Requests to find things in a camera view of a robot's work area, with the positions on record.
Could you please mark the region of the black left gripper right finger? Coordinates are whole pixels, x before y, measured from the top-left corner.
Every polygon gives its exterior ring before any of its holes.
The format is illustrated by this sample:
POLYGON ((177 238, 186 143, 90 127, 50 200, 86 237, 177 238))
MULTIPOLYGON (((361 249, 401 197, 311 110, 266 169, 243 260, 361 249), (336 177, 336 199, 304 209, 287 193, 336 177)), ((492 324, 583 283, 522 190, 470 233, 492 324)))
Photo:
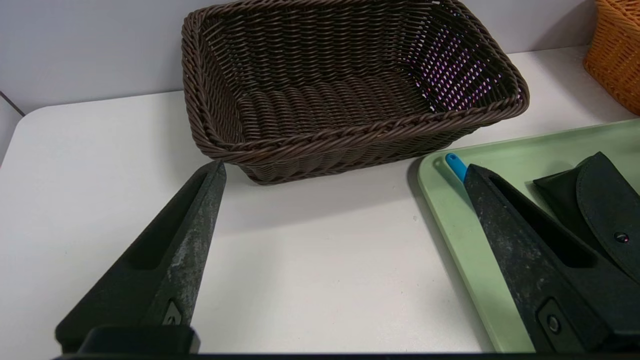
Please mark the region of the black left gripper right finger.
POLYGON ((493 171, 464 187, 538 353, 638 353, 639 285, 493 171))

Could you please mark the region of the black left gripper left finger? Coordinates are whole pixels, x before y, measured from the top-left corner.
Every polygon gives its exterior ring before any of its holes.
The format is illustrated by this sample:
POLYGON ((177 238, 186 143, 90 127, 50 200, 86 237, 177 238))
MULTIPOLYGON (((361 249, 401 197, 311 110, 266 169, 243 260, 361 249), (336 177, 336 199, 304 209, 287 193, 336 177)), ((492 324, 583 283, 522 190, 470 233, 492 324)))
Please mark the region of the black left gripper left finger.
POLYGON ((62 353, 197 353, 191 327, 226 187, 210 162, 186 181, 55 328, 62 353))

